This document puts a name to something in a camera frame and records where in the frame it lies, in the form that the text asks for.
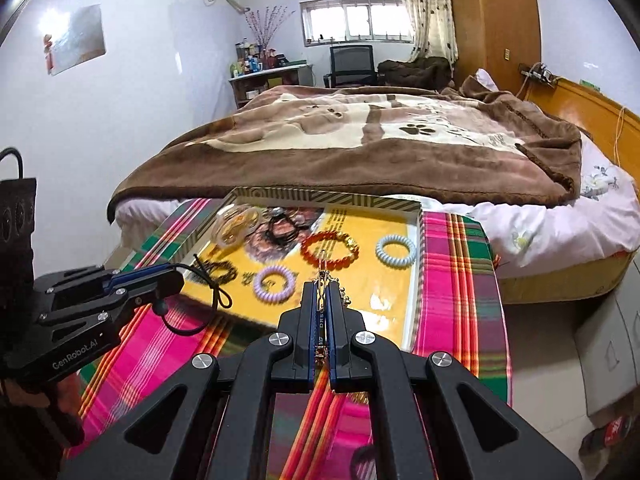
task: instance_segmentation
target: bottle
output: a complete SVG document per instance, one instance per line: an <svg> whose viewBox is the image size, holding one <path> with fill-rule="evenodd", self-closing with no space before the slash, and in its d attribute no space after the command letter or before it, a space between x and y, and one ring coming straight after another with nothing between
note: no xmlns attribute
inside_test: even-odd
<svg viewBox="0 0 640 480"><path fill-rule="evenodd" d="M624 415L610 422L603 428L591 431L591 433L582 440L578 454L580 454L580 456L586 456L622 442L629 434L633 421L632 416Z"/></svg>

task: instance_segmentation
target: spiral hair tie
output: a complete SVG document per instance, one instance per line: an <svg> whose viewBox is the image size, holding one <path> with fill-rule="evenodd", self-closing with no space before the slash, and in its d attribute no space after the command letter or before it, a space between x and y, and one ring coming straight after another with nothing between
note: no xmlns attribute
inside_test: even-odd
<svg viewBox="0 0 640 480"><path fill-rule="evenodd" d="M286 280L287 283L283 291L267 292L262 288L262 282L264 279L272 274L282 276ZM293 272L287 269L287 267L281 265L265 267L263 270L258 272L254 278L254 294L264 303L282 303L293 295L295 288L296 277L293 275Z"/></svg>
<svg viewBox="0 0 640 480"><path fill-rule="evenodd" d="M399 244L407 248L409 255L404 258L395 258L385 252L385 246L389 244ZM418 251L415 248L414 243L406 236L401 235L387 235L380 238L376 244L376 256L386 266L393 267L394 269L406 269L411 266L418 255Z"/></svg>

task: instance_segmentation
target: window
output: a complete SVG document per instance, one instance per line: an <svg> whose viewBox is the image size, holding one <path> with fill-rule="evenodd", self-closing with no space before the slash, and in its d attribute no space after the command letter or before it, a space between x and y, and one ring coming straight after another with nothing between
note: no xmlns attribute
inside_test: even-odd
<svg viewBox="0 0 640 480"><path fill-rule="evenodd" d="M413 30L404 0L316 0L302 2L306 46L350 41L411 43Z"/></svg>

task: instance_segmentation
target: white desk top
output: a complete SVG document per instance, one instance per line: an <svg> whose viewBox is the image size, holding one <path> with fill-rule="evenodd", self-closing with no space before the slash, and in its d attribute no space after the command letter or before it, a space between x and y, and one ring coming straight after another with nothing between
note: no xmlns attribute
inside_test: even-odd
<svg viewBox="0 0 640 480"><path fill-rule="evenodd" d="M241 79L249 79L250 77L255 77L257 75L265 75L265 74L276 74L278 72L286 72L287 70L297 70L299 68L304 68L305 66L311 67L309 63L305 63L302 65L291 65L291 66L282 66L280 68L270 68L268 70L262 70L261 72L253 72L252 74L242 74L238 77L232 77L229 79L229 82L240 81Z"/></svg>

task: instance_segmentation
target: purple coil hair tie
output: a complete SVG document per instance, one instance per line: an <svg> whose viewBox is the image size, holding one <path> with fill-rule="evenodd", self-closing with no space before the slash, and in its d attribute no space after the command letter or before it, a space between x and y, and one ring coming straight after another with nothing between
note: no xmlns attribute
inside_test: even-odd
<svg viewBox="0 0 640 480"><path fill-rule="evenodd" d="M287 281L283 291L271 293L262 288L262 282L264 279L272 274L282 276ZM264 303L282 303L293 295L295 288L296 277L293 275L293 272L287 269L287 267L281 265L265 267L263 270L258 272L254 278L254 294Z"/></svg>

